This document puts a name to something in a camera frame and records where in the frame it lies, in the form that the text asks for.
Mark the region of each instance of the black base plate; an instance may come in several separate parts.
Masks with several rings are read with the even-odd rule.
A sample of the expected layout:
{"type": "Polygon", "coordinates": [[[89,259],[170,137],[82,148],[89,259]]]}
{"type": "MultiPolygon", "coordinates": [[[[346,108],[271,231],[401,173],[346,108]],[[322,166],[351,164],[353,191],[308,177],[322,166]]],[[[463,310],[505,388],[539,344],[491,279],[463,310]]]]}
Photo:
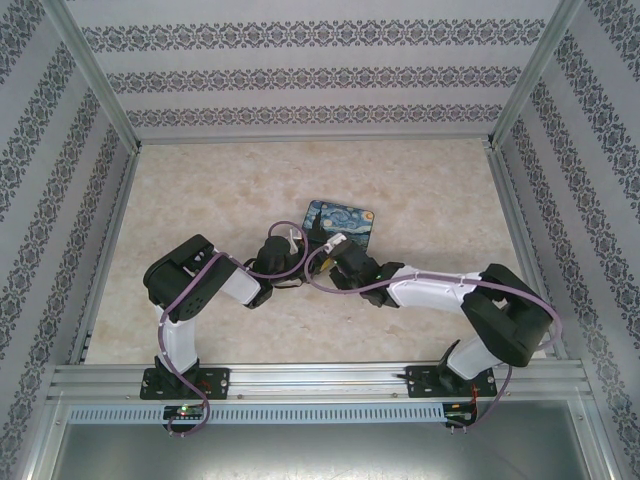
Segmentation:
{"type": "MultiPolygon", "coordinates": [[[[226,400],[229,391],[228,368],[198,368],[194,385],[204,392],[209,400],[226,400]]],[[[183,385],[174,388],[157,368],[147,368],[142,377],[140,398],[142,400],[197,400],[200,397],[183,385]]]]}
{"type": "Polygon", "coordinates": [[[455,392],[450,392],[440,384],[436,368],[435,365],[409,365],[405,368],[406,376],[420,380],[420,382],[413,384],[409,384],[407,381],[409,398],[472,397],[473,386],[477,389],[478,397],[495,397],[498,393],[491,368],[480,372],[473,380],[463,382],[455,392]]]}

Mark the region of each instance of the patterned wallpaper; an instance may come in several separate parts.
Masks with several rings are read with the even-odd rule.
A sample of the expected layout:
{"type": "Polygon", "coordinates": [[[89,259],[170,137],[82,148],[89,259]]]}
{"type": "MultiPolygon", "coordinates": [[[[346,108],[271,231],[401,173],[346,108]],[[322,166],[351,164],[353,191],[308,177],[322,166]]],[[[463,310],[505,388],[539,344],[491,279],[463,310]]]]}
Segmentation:
{"type": "Polygon", "coordinates": [[[558,0],[69,1],[144,140],[490,133],[558,0]]]}
{"type": "Polygon", "coordinates": [[[0,9],[0,478],[8,479],[38,418],[45,367],[69,359],[130,157],[40,3],[0,9]]]}
{"type": "Polygon", "coordinates": [[[565,343],[640,478],[640,16],[586,1],[503,145],[565,343]]]}

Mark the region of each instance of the enclosure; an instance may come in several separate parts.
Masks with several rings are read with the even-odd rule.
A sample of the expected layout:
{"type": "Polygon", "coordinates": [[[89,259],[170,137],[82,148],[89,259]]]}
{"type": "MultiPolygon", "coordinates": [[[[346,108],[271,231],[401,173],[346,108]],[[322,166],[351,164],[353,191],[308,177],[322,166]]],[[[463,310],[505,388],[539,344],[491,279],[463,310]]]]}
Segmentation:
{"type": "Polygon", "coordinates": [[[5,0],[0,478],[640,478],[638,6],[5,0]],[[220,295],[196,346],[225,399],[169,438],[145,271],[195,234],[254,257],[312,200],[372,212],[379,263],[506,265],[562,341],[496,366],[465,435],[469,398],[397,377],[463,316],[220,295]]]}

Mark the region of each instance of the metal bar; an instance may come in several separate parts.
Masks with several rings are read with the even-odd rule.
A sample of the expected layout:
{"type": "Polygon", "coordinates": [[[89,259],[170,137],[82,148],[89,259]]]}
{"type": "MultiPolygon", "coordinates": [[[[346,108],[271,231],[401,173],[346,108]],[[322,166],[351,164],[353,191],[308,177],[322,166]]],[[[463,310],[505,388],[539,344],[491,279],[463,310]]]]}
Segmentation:
{"type": "Polygon", "coordinates": [[[502,109],[500,117],[498,117],[496,127],[492,133],[494,146],[500,146],[504,142],[580,5],[582,5],[582,0],[560,0],[547,28],[542,33],[538,45],[536,45],[533,55],[518,79],[513,93],[502,109]]]}
{"type": "Polygon", "coordinates": [[[95,282],[89,300],[87,302],[87,308],[85,309],[85,315],[80,322],[80,329],[73,351],[71,353],[70,363],[79,363],[82,359],[82,351],[85,347],[85,338],[87,333],[93,328],[98,317],[98,310],[100,308],[100,300],[104,292],[104,287],[107,284],[107,277],[109,275],[109,268],[111,267],[111,261],[116,250],[116,244],[118,242],[118,235],[120,234],[120,227],[124,219],[124,214],[127,209],[127,203],[129,202],[129,194],[133,187],[133,180],[136,175],[136,169],[138,167],[138,161],[140,160],[140,152],[136,152],[135,156],[129,162],[127,172],[125,173],[126,180],[124,188],[120,192],[120,196],[117,200],[116,215],[114,221],[109,225],[109,232],[107,233],[107,249],[105,254],[102,255],[98,261],[98,267],[96,270],[97,281],[95,282]]]}
{"type": "MultiPolygon", "coordinates": [[[[372,403],[456,402],[468,398],[410,399],[405,381],[396,377],[409,365],[434,362],[376,364],[212,365],[231,370],[229,397],[217,404],[252,403],[372,403]]],[[[147,366],[61,366],[54,373],[47,402],[66,404],[141,404],[140,383],[147,366]]],[[[502,384],[506,368],[494,370],[502,384]]],[[[514,370],[507,401],[591,397],[580,361],[532,360],[514,370]]],[[[179,404],[179,401],[164,402],[179,404]]]]}
{"type": "Polygon", "coordinates": [[[24,480],[53,478],[70,412],[71,407],[67,405],[45,405],[35,444],[22,474],[24,480]]]}
{"type": "Polygon", "coordinates": [[[354,135],[248,135],[221,137],[163,137],[144,138],[143,145],[179,145],[193,143],[265,143],[265,142],[362,142],[378,140],[454,140],[486,138],[477,133],[420,133],[420,134],[354,134],[354,135]]]}
{"type": "Polygon", "coordinates": [[[72,53],[89,86],[98,97],[100,105],[107,112],[127,150],[134,151],[140,141],[65,0],[43,0],[42,6],[72,53]]]}
{"type": "Polygon", "coordinates": [[[567,404],[589,477],[594,480],[621,479],[595,400],[578,398],[567,404]]]}

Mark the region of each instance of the wire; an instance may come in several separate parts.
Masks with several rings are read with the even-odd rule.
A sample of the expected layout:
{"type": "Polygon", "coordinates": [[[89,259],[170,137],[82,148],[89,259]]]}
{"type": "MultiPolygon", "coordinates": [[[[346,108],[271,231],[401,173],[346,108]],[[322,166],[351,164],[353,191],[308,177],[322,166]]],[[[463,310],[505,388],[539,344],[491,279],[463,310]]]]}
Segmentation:
{"type": "Polygon", "coordinates": [[[302,241],[304,242],[304,254],[302,255],[302,258],[300,259],[300,261],[296,264],[295,267],[293,267],[291,270],[287,270],[284,273],[276,273],[275,275],[264,275],[262,273],[256,273],[252,270],[249,270],[247,267],[245,267],[244,265],[242,265],[240,262],[238,262],[235,259],[231,259],[236,265],[239,265],[240,267],[242,267],[244,269],[245,272],[247,272],[249,275],[251,275],[252,277],[255,278],[264,278],[266,280],[275,280],[276,278],[284,278],[286,276],[291,275],[292,273],[295,273],[302,265],[304,265],[305,260],[307,259],[307,256],[309,255],[309,239],[307,238],[307,234],[305,233],[304,230],[302,230],[302,227],[299,226],[296,223],[293,222],[289,222],[288,220],[282,220],[280,222],[276,222],[273,225],[271,225],[271,227],[269,227],[269,236],[271,236],[271,233],[273,232],[273,229],[280,226],[280,225],[290,225],[294,228],[296,228],[298,230],[298,232],[300,232],[300,235],[302,236],[302,241]]]}
{"type": "Polygon", "coordinates": [[[204,394],[198,387],[193,385],[189,380],[187,380],[178,371],[176,366],[171,361],[171,358],[169,357],[169,354],[167,353],[166,345],[164,343],[164,327],[165,327],[165,325],[167,323],[167,319],[169,318],[169,314],[178,305],[180,305],[180,302],[182,302],[185,299],[185,297],[187,295],[189,295],[191,290],[193,290],[195,288],[195,286],[198,284],[198,282],[200,280],[202,280],[202,277],[204,277],[207,274],[207,272],[211,269],[213,264],[216,263],[218,261],[218,259],[220,259],[223,256],[228,256],[228,255],[226,253],[219,252],[219,253],[216,253],[213,257],[211,257],[211,260],[209,260],[206,263],[206,265],[204,267],[202,267],[202,270],[200,270],[198,272],[198,274],[195,277],[193,277],[193,279],[191,280],[189,285],[187,285],[187,287],[182,291],[182,293],[180,293],[180,295],[178,295],[176,297],[176,299],[173,302],[171,302],[171,304],[167,308],[164,309],[164,311],[162,312],[162,315],[160,316],[160,322],[158,323],[158,345],[160,345],[160,355],[162,355],[162,358],[164,359],[164,363],[167,366],[167,368],[169,368],[171,373],[173,373],[178,380],[180,380],[185,386],[187,386],[187,388],[189,388],[189,390],[194,392],[196,395],[198,395],[202,399],[202,405],[203,405],[203,407],[205,409],[205,413],[203,414],[202,420],[200,421],[200,423],[195,425],[191,430],[189,430],[187,432],[178,433],[178,432],[173,431],[171,429],[171,424],[173,423],[173,421],[175,420],[176,417],[171,417],[169,419],[169,422],[167,423],[167,430],[169,432],[169,435],[174,435],[174,434],[178,433],[180,435],[180,437],[186,437],[188,435],[193,435],[198,430],[203,428],[206,425],[206,423],[209,421],[209,416],[211,415],[211,404],[209,403],[209,399],[207,398],[207,395],[204,394]]]}
{"type": "MultiPolygon", "coordinates": [[[[309,271],[309,267],[311,265],[311,261],[313,260],[313,258],[316,255],[318,255],[324,249],[324,246],[317,248],[311,254],[309,254],[309,240],[308,240],[307,235],[304,232],[304,230],[300,226],[298,226],[297,224],[295,224],[293,222],[286,221],[286,220],[283,220],[283,221],[280,221],[280,222],[276,222],[273,225],[271,225],[271,227],[269,228],[269,236],[272,235],[273,229],[276,228],[279,225],[290,225],[290,226],[293,226],[294,228],[296,228],[300,232],[300,234],[302,236],[302,239],[303,239],[303,242],[304,242],[304,254],[302,255],[302,258],[300,259],[298,264],[296,264],[295,267],[293,267],[291,270],[289,270],[287,272],[284,272],[284,273],[279,273],[279,274],[275,274],[275,275],[263,275],[263,274],[259,274],[259,273],[256,273],[256,272],[253,272],[253,271],[249,270],[248,267],[244,266],[242,263],[240,263],[236,259],[230,257],[226,253],[218,252],[213,257],[211,257],[211,259],[205,264],[205,266],[202,267],[202,270],[200,270],[198,272],[198,274],[195,277],[193,277],[193,279],[191,280],[189,285],[187,285],[187,287],[176,297],[176,299],[166,309],[164,309],[164,311],[162,312],[162,315],[160,316],[160,321],[158,323],[158,345],[160,346],[160,354],[162,355],[162,358],[163,358],[166,366],[171,371],[171,373],[173,373],[176,376],[176,378],[178,378],[178,380],[180,380],[185,386],[187,386],[189,388],[189,390],[194,392],[196,395],[198,395],[202,399],[202,406],[205,409],[205,413],[204,413],[204,415],[202,417],[201,422],[198,423],[197,425],[195,425],[193,428],[191,428],[190,430],[188,430],[186,432],[179,432],[180,437],[186,437],[188,435],[193,435],[194,433],[196,433],[198,430],[200,430],[201,428],[203,428],[206,425],[206,423],[209,420],[209,417],[211,416],[211,404],[209,403],[209,399],[207,398],[206,394],[203,393],[200,389],[198,389],[191,382],[189,382],[178,371],[178,369],[175,367],[175,365],[171,361],[171,358],[169,357],[169,355],[167,353],[166,345],[164,343],[164,327],[166,325],[166,322],[167,322],[167,319],[169,318],[170,313],[178,305],[180,305],[180,303],[186,298],[186,296],[196,287],[196,285],[200,282],[200,280],[202,280],[202,278],[207,274],[207,272],[211,269],[213,264],[215,262],[217,262],[223,256],[229,258],[232,262],[234,262],[236,265],[238,265],[240,268],[242,268],[247,274],[251,275],[252,277],[263,278],[263,279],[277,279],[277,278],[286,277],[286,276],[294,273],[296,270],[298,270],[300,268],[300,266],[304,265],[304,274],[305,274],[305,277],[306,277],[306,279],[307,279],[307,281],[309,282],[310,285],[313,285],[315,288],[317,288],[319,290],[322,290],[323,292],[333,293],[333,294],[338,294],[338,295],[348,295],[348,294],[355,294],[355,293],[363,293],[363,292],[367,292],[369,290],[373,290],[373,289],[376,289],[376,288],[386,287],[388,285],[391,285],[392,283],[403,282],[403,281],[406,281],[406,280],[414,280],[416,278],[426,278],[426,279],[442,281],[442,282],[450,282],[450,283],[455,283],[455,284],[462,283],[462,284],[470,284],[470,285],[477,285],[477,286],[480,286],[480,287],[492,288],[492,289],[500,290],[500,291],[503,291],[503,292],[506,292],[506,293],[519,295],[520,297],[525,298],[525,299],[535,303],[536,305],[539,305],[540,307],[542,307],[545,311],[547,311],[547,313],[549,313],[551,318],[553,318],[553,320],[554,320],[554,322],[556,324],[556,328],[555,328],[555,332],[554,332],[553,338],[551,338],[551,340],[549,340],[548,342],[545,342],[545,343],[541,344],[538,347],[538,350],[546,348],[547,346],[555,343],[560,338],[560,335],[562,333],[562,321],[560,320],[560,317],[555,312],[555,310],[553,310],[544,301],[540,300],[538,297],[536,297],[534,295],[531,295],[531,294],[529,294],[527,292],[523,292],[523,291],[518,290],[516,288],[507,287],[505,285],[500,285],[500,284],[497,284],[497,283],[485,282],[485,281],[475,280],[475,279],[470,279],[470,278],[461,278],[459,276],[456,277],[456,276],[452,276],[452,275],[440,275],[440,274],[435,274],[435,273],[417,273],[416,275],[404,275],[404,276],[392,278],[392,279],[389,279],[389,280],[383,280],[381,282],[376,282],[376,283],[373,283],[371,285],[367,285],[366,287],[354,288],[354,289],[351,289],[351,290],[337,290],[337,289],[324,287],[324,286],[316,283],[311,278],[311,273],[309,271]]],[[[484,415],[482,415],[482,417],[480,419],[478,419],[473,425],[477,425],[480,420],[484,419],[495,408],[496,404],[498,403],[498,401],[500,400],[500,398],[504,394],[506,386],[508,385],[508,383],[509,383],[509,381],[511,379],[512,370],[513,370],[512,367],[509,365],[509,371],[507,373],[507,377],[505,379],[505,382],[502,385],[502,388],[500,389],[500,391],[496,395],[494,401],[491,403],[491,405],[489,406],[487,411],[484,413],[484,415]]],[[[171,425],[172,425],[173,421],[175,420],[175,418],[176,417],[170,418],[169,422],[167,424],[167,430],[169,431],[170,435],[174,435],[174,434],[178,433],[178,432],[175,432],[175,431],[171,430],[171,425]]]]}
{"type": "Polygon", "coordinates": [[[190,429],[190,430],[188,430],[186,432],[175,432],[175,431],[173,431],[171,429],[171,425],[173,424],[173,421],[177,417],[171,417],[169,419],[169,422],[167,423],[167,430],[169,431],[169,435],[178,434],[180,437],[186,437],[188,435],[193,435],[194,433],[196,433],[198,430],[200,430],[201,428],[203,428],[206,425],[206,423],[209,420],[209,417],[211,415],[211,404],[209,403],[209,399],[207,398],[206,394],[204,394],[200,389],[198,389],[195,385],[193,385],[191,382],[189,382],[189,380],[187,380],[178,371],[176,366],[171,361],[171,358],[169,358],[169,354],[167,353],[167,348],[166,348],[166,345],[164,343],[164,327],[165,327],[165,325],[167,323],[167,319],[169,318],[169,314],[178,305],[180,305],[180,303],[186,298],[186,296],[189,295],[189,293],[196,287],[196,285],[200,282],[200,280],[202,280],[202,278],[207,274],[207,272],[211,269],[213,264],[216,263],[221,257],[229,258],[232,262],[234,262],[236,265],[238,265],[240,268],[242,268],[249,275],[251,275],[253,277],[258,277],[258,278],[264,278],[264,279],[282,278],[282,277],[286,277],[287,275],[290,275],[293,272],[295,272],[296,270],[298,270],[302,266],[302,264],[304,263],[304,261],[306,260],[308,254],[309,254],[309,241],[307,239],[307,234],[304,232],[304,230],[302,230],[302,227],[298,226],[297,224],[295,224],[293,222],[289,222],[289,221],[283,220],[283,221],[276,222],[273,225],[271,225],[271,227],[269,228],[269,236],[271,236],[271,234],[273,232],[273,229],[276,228],[279,225],[291,225],[291,226],[297,228],[298,231],[300,232],[300,234],[302,235],[302,239],[304,241],[304,254],[302,255],[302,258],[300,259],[300,262],[298,262],[298,264],[295,267],[293,267],[291,270],[289,270],[288,272],[279,273],[279,274],[276,274],[276,275],[261,275],[261,274],[256,273],[256,272],[252,272],[247,267],[242,265],[236,259],[234,259],[234,258],[230,257],[229,255],[227,255],[226,253],[218,252],[213,257],[211,257],[211,259],[205,264],[205,266],[202,267],[202,270],[200,270],[198,272],[198,274],[195,277],[193,277],[193,279],[191,280],[189,285],[187,285],[187,287],[180,293],[180,295],[178,295],[176,297],[176,299],[173,302],[171,302],[171,304],[167,308],[165,308],[164,311],[162,312],[162,315],[160,316],[160,322],[158,323],[158,345],[160,346],[160,354],[162,355],[162,358],[164,359],[164,363],[169,368],[171,373],[173,373],[178,380],[180,380],[185,386],[187,386],[189,388],[189,390],[194,392],[196,395],[198,395],[202,399],[202,406],[203,406],[203,408],[205,409],[205,412],[206,412],[206,413],[203,414],[202,420],[200,421],[200,423],[198,423],[192,429],[190,429]]]}
{"type": "Polygon", "coordinates": [[[367,285],[366,287],[352,288],[350,290],[338,290],[335,288],[324,287],[319,283],[317,283],[315,280],[313,280],[313,278],[311,278],[311,273],[309,271],[309,266],[311,265],[311,261],[323,249],[324,249],[324,245],[315,249],[313,252],[311,252],[311,254],[307,257],[307,260],[304,264],[304,274],[305,274],[305,277],[307,278],[307,282],[309,282],[310,285],[313,285],[314,287],[316,287],[318,290],[322,290],[323,292],[333,293],[336,295],[351,295],[354,293],[368,292],[369,290],[375,290],[376,288],[380,288],[380,287],[387,287],[392,283],[405,282],[407,280],[416,280],[418,278],[424,278],[427,280],[436,280],[438,282],[448,282],[448,283],[453,283],[458,285],[459,284],[476,285],[478,287],[491,288],[493,290],[500,290],[501,292],[510,293],[512,295],[518,295],[519,297],[522,297],[525,300],[529,300],[530,302],[535,303],[536,305],[541,307],[545,312],[549,314],[549,316],[553,319],[553,322],[555,325],[553,336],[551,337],[550,340],[538,345],[538,348],[536,350],[544,350],[545,348],[553,345],[560,339],[562,335],[562,320],[560,320],[560,316],[544,300],[528,292],[525,292],[523,290],[518,290],[517,288],[509,287],[507,285],[501,285],[499,283],[485,282],[484,280],[476,280],[475,278],[466,278],[459,275],[456,276],[456,275],[443,275],[439,273],[420,272],[414,275],[402,275],[400,277],[394,277],[388,280],[382,280],[380,282],[367,285]]]}

